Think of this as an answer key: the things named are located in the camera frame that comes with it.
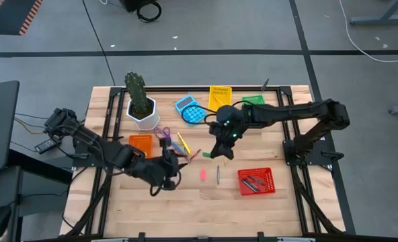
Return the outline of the yellow crayon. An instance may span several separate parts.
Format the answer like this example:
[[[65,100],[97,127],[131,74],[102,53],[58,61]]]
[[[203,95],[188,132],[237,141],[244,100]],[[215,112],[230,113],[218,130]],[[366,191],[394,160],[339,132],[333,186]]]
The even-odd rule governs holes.
[[[185,150],[187,151],[187,154],[192,155],[192,150],[191,150],[191,148],[188,146],[188,144],[187,144],[187,142],[185,141],[185,139],[183,138],[183,136],[182,136],[179,132],[177,132],[177,136],[178,136],[179,140],[182,142],[182,144],[183,144]]]

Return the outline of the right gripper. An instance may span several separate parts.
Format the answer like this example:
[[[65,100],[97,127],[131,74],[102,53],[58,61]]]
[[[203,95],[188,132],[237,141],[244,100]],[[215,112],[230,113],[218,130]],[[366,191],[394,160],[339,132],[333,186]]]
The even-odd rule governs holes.
[[[242,138],[248,128],[247,111],[235,106],[222,106],[216,112],[216,121],[211,122],[209,126],[209,133],[216,138],[210,157],[221,156],[221,144],[223,144],[223,155],[232,160],[235,141]]]

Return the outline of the white plant pot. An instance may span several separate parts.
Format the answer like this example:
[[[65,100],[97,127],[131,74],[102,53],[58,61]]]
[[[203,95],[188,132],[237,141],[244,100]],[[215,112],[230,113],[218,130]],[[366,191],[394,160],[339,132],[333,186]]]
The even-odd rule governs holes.
[[[127,105],[127,110],[126,110],[126,115],[133,120],[133,122],[136,124],[136,127],[139,130],[153,130],[160,122],[160,116],[157,112],[157,103],[156,101],[151,98],[151,97],[147,97],[147,99],[151,102],[151,107],[152,107],[152,112],[142,118],[142,119],[137,119],[136,117],[133,116],[132,114],[132,100],[128,101],[128,105]]]

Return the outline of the purple handled scissors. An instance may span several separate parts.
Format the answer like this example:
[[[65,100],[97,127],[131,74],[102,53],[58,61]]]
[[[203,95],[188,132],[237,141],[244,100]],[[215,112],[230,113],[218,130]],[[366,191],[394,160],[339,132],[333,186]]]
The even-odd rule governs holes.
[[[174,141],[172,141],[171,139],[171,132],[170,132],[170,128],[165,126],[163,128],[159,128],[159,127],[155,127],[153,129],[153,132],[155,133],[155,136],[157,138],[166,138],[171,142],[172,147],[180,154],[183,155],[185,160],[190,163],[191,160],[188,157],[188,154],[186,153],[185,150],[183,150],[179,145],[177,145]]]

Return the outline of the green plastic bin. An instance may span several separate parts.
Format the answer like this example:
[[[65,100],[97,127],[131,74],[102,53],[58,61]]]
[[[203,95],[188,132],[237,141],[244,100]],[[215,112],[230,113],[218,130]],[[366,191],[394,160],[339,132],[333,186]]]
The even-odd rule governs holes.
[[[244,96],[242,97],[242,100],[252,104],[265,104],[264,97],[262,95]]]

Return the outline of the yellow plastic bin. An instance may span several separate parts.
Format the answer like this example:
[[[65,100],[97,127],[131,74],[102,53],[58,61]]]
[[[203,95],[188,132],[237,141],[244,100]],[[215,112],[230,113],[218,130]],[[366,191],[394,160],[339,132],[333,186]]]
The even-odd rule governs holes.
[[[208,109],[217,111],[221,106],[215,102],[213,95],[217,95],[225,105],[231,105],[232,103],[232,88],[227,86],[210,86],[209,98],[208,98]]]

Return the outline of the black box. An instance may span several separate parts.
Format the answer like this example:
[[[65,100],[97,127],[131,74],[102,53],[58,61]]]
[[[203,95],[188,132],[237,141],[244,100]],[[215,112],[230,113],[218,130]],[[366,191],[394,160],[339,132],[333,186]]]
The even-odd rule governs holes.
[[[136,11],[145,5],[148,5],[155,0],[119,0],[123,8],[127,10],[127,12],[133,12]]]

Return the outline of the red plastic bin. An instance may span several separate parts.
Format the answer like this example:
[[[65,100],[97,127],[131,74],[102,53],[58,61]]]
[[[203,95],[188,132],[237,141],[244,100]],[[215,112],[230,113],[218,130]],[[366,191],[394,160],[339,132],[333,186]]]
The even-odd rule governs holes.
[[[248,176],[253,176],[265,183],[265,186],[254,182],[249,179]],[[269,167],[251,168],[251,169],[240,169],[237,171],[237,178],[239,182],[239,191],[242,196],[255,196],[273,194],[276,192],[274,179],[272,176],[272,170]],[[249,182],[254,184],[260,191],[253,193],[247,186],[242,183],[242,179],[246,178]]]

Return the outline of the blue calculator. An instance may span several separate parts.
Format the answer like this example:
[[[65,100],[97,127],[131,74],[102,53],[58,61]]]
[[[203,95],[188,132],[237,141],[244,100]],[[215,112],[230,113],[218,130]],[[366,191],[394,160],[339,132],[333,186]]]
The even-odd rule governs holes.
[[[199,103],[192,95],[187,95],[178,100],[174,106],[180,116],[191,123],[203,121],[206,115],[206,112],[199,107]]]

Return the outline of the black power adapter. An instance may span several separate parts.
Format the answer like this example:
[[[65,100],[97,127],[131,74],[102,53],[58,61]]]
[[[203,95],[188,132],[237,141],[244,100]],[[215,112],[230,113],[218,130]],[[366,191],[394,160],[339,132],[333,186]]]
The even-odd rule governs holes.
[[[34,149],[38,154],[41,155],[41,154],[55,148],[57,145],[58,145],[58,143],[56,141],[54,141],[52,139],[48,139],[48,140],[40,143],[39,145],[36,145],[34,147]]]

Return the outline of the green cactus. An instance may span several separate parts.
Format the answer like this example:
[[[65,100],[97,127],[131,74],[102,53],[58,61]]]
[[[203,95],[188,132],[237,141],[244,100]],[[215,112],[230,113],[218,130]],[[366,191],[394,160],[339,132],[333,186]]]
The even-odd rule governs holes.
[[[124,82],[131,100],[128,113],[138,120],[150,115],[153,109],[146,95],[143,77],[129,72],[126,74]]]

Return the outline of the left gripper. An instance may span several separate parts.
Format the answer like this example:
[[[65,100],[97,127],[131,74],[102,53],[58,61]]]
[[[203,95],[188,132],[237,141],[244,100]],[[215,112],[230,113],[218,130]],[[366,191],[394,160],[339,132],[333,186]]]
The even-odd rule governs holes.
[[[158,190],[175,190],[181,182],[181,167],[189,163],[179,163],[177,154],[169,146],[171,142],[166,138],[159,139],[162,155],[150,159],[139,160],[131,169],[131,176],[147,182]]]

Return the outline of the orange plastic bin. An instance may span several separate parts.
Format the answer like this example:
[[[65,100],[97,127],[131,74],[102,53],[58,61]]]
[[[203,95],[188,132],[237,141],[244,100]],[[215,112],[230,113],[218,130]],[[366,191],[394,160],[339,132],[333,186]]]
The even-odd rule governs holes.
[[[129,144],[141,150],[146,158],[153,156],[153,137],[151,134],[130,135]]]

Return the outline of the orange striped black mat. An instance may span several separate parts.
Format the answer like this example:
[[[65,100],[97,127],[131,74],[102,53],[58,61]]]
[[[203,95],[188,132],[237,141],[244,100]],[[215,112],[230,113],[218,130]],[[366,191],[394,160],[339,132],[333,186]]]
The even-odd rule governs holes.
[[[0,0],[0,35],[24,35],[43,0]]]

